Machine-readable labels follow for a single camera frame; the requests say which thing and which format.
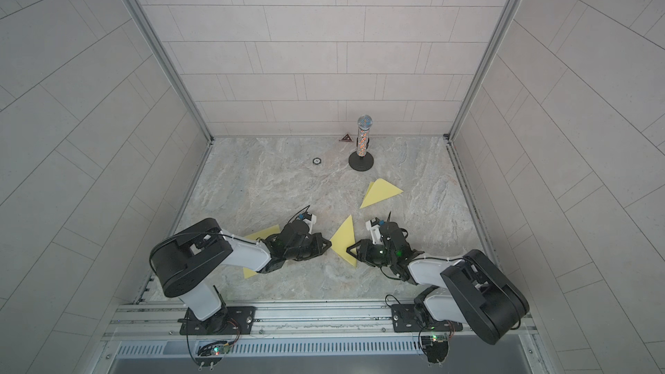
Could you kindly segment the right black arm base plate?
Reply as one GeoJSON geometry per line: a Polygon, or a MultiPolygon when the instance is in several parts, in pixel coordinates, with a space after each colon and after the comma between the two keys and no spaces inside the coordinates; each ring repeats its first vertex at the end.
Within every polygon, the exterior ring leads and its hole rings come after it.
{"type": "Polygon", "coordinates": [[[394,332],[462,332],[462,323],[435,320],[423,305],[392,304],[390,306],[394,332]]]}

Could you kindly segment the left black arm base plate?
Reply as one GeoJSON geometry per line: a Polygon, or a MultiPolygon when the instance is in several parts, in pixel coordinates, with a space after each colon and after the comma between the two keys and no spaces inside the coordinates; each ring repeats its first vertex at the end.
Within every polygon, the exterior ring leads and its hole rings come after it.
{"type": "Polygon", "coordinates": [[[188,308],[185,317],[178,319],[179,333],[190,336],[250,334],[255,315],[255,306],[227,306],[207,320],[199,320],[188,308]]]}

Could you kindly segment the colourful tube on black stand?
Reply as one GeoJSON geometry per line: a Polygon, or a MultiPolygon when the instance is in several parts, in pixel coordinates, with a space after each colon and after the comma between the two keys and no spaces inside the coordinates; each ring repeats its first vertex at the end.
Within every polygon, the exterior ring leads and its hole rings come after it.
{"type": "Polygon", "coordinates": [[[348,158],[349,166],[355,171],[369,171],[374,165],[374,157],[368,152],[372,124],[372,117],[368,114],[358,119],[356,150],[348,158]]]}

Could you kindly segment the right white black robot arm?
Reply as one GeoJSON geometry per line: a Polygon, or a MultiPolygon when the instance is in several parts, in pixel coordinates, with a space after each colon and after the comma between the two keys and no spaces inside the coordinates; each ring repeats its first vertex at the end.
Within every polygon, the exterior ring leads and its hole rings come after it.
{"type": "Polygon", "coordinates": [[[412,249],[408,231],[393,221],[375,218],[371,232],[346,248],[356,261],[389,278],[424,286],[412,302],[394,299],[391,308],[395,332],[459,332],[468,326],[485,343],[494,345],[521,327],[530,313],[526,296],[479,249],[456,258],[429,256],[412,249]]]}

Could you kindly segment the controller circuit board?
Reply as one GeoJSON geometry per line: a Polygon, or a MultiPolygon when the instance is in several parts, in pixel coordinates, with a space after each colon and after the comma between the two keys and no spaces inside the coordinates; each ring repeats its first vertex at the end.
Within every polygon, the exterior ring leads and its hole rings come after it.
{"type": "Polygon", "coordinates": [[[419,338],[421,350],[431,365],[441,365],[450,352],[450,343],[445,337],[436,335],[421,336],[419,338]]]}
{"type": "Polygon", "coordinates": [[[216,365],[230,353],[233,347],[234,344],[226,340],[215,341],[199,346],[195,354],[197,365],[216,365]]]}

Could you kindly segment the aluminium mounting rail frame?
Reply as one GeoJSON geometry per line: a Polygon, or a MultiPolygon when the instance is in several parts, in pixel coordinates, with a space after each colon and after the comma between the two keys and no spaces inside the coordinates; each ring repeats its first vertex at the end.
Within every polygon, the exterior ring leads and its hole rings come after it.
{"type": "MultiPolygon", "coordinates": [[[[394,332],[388,300],[359,301],[230,301],[227,306],[255,306],[250,334],[242,339],[370,338],[412,336],[394,332]]],[[[176,301],[120,305],[102,334],[104,340],[183,339],[179,333],[186,306],[176,301]]]]}

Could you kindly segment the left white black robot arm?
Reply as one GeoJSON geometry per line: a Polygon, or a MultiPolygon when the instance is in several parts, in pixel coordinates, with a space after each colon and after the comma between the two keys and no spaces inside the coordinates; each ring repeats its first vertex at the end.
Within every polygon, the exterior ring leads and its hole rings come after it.
{"type": "Polygon", "coordinates": [[[250,269],[258,274],[279,270],[287,261],[307,261],[326,253],[332,242],[313,232],[316,216],[302,213],[284,229],[260,240],[226,234],[206,218],[157,244],[149,263],[163,293],[177,298],[199,321],[223,309],[218,292],[204,280],[221,265],[250,269]]]}

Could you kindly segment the left controller circuit board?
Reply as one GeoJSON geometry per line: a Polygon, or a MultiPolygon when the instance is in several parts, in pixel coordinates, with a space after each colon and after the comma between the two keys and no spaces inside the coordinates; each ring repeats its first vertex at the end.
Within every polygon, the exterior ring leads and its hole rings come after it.
{"type": "Polygon", "coordinates": [[[197,365],[216,365],[230,353],[233,347],[234,344],[226,340],[215,341],[199,346],[195,354],[197,365]]]}

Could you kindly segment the right controller circuit board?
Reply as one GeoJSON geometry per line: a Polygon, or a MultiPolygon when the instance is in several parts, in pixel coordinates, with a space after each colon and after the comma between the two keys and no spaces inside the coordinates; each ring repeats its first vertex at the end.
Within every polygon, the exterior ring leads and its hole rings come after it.
{"type": "Polygon", "coordinates": [[[421,336],[419,338],[421,350],[431,365],[441,365],[450,352],[450,343],[445,337],[436,335],[421,336]]]}

